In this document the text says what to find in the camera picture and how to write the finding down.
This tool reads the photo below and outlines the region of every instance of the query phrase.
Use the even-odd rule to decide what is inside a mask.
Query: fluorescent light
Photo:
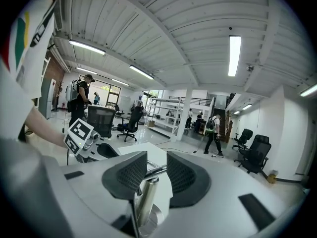
[[[94,48],[92,46],[89,46],[89,45],[81,43],[81,42],[76,42],[76,41],[73,41],[73,40],[69,40],[69,43],[71,45],[74,45],[74,46],[78,46],[78,47],[81,47],[81,48],[84,48],[84,49],[88,49],[90,51],[94,51],[94,52],[99,53],[101,55],[104,55],[106,53],[104,50]]]
[[[123,82],[121,82],[121,81],[119,81],[119,80],[116,80],[116,79],[111,79],[111,80],[113,80],[113,81],[115,81],[115,82],[118,82],[118,83],[120,83],[120,84],[123,84],[123,85],[127,85],[127,86],[129,86],[128,84],[126,84],[126,83],[123,83]]]
[[[311,93],[317,91],[317,84],[308,88],[307,90],[305,90],[304,92],[301,93],[301,96],[302,97],[305,97],[307,95],[310,95]]]
[[[252,105],[251,104],[248,104],[248,105],[246,105],[244,108],[243,108],[243,110],[246,110],[246,109],[248,109],[249,107],[251,107]]]
[[[145,72],[141,71],[139,68],[137,68],[136,66],[130,65],[130,68],[135,70],[136,72],[142,74],[143,76],[149,78],[149,79],[154,79],[152,78],[150,75],[146,74]]]
[[[92,73],[92,74],[97,74],[96,72],[93,72],[93,71],[91,71],[91,70],[82,69],[82,68],[79,68],[79,67],[77,67],[77,69],[83,70],[83,71],[86,71],[86,72],[89,72],[89,73]]]
[[[241,50],[241,37],[229,36],[230,39],[230,61],[228,76],[234,77],[237,73],[240,50]]]

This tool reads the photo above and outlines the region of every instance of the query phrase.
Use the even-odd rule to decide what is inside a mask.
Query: brick wall
[[[55,59],[55,57],[52,55],[51,52],[46,53],[46,58],[47,59],[51,58],[51,60],[50,60],[49,65],[46,69],[44,78],[56,80],[56,85],[54,88],[54,95],[53,95],[53,105],[55,107],[56,96],[58,94],[59,84],[63,81],[65,71],[59,65],[58,61]]]

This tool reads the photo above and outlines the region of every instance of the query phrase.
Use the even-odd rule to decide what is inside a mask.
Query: backpack
[[[216,120],[217,118],[215,119],[210,119],[207,123],[206,123],[206,128],[209,129],[209,130],[214,130],[214,127],[215,127],[215,124],[214,124],[214,120]]]
[[[78,87],[77,84],[81,80],[73,80],[71,81],[68,86],[66,87],[66,100],[67,101],[73,101],[77,99],[78,96]]]

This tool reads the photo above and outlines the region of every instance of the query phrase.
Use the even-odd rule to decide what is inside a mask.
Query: black office chair
[[[238,148],[245,149],[246,146],[244,144],[252,137],[252,135],[253,135],[253,131],[251,131],[249,129],[244,129],[243,132],[242,132],[241,137],[239,139],[238,138],[234,139],[238,144],[237,145],[233,145],[232,149],[233,149],[233,147],[238,147]]]
[[[254,137],[254,140],[252,142],[252,145],[250,146],[250,148],[245,148],[245,149],[241,149],[239,148],[239,153],[243,156],[242,160],[234,160],[233,162],[242,162],[243,160],[246,159],[247,155],[249,154],[250,150],[257,150],[257,148],[259,147],[260,143],[269,143],[269,137],[267,136],[262,136],[262,135],[256,135]]]
[[[134,138],[135,141],[137,141],[133,133],[135,133],[138,130],[139,128],[138,122],[141,119],[142,115],[143,115],[143,111],[141,107],[135,107],[135,109],[132,111],[129,123],[123,124],[123,117],[121,117],[122,124],[118,124],[117,130],[122,131],[123,133],[117,135],[117,137],[125,136],[124,142],[127,141],[127,137],[132,137]]]
[[[242,165],[249,173],[257,174],[263,170],[266,162],[268,161],[267,154],[271,149],[271,144],[260,142],[256,150],[250,150],[246,156],[246,159],[241,162]]]
[[[88,107],[87,123],[94,127],[94,130],[101,137],[111,138],[111,128],[115,110],[98,106]]]
[[[114,104],[114,108],[115,108],[115,117],[116,118],[120,118],[122,115],[124,115],[124,111],[119,109],[118,104]]]

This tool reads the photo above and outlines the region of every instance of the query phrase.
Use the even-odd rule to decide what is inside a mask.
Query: yellow stripe
[[[29,24],[30,24],[29,12],[26,11],[24,13],[24,16],[25,16],[24,47],[26,47],[28,45],[28,32],[29,32]]]

